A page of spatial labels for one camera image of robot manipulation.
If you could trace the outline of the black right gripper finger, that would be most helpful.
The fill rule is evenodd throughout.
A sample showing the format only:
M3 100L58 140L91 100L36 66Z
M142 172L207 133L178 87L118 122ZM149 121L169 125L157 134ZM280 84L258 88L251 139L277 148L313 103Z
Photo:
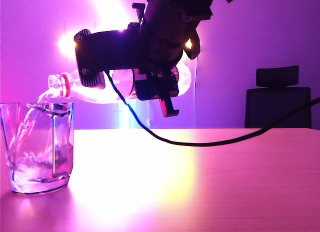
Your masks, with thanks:
M141 23L144 18L146 4L139 3L139 2L133 2L131 6L133 9L136 10L138 21L139 21L139 23Z
M178 81L179 72L176 67L163 73L134 69L134 88L137 98L141 101L159 100L165 118L179 114L179 110L174 109L171 100L179 94Z

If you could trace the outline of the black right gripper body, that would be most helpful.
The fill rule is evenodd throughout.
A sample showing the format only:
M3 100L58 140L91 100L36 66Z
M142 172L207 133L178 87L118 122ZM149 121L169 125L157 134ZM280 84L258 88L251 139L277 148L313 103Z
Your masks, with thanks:
M193 60L200 53L197 33L199 21L131 22L126 32L129 45L125 69L143 72L163 72L174 68L183 52Z

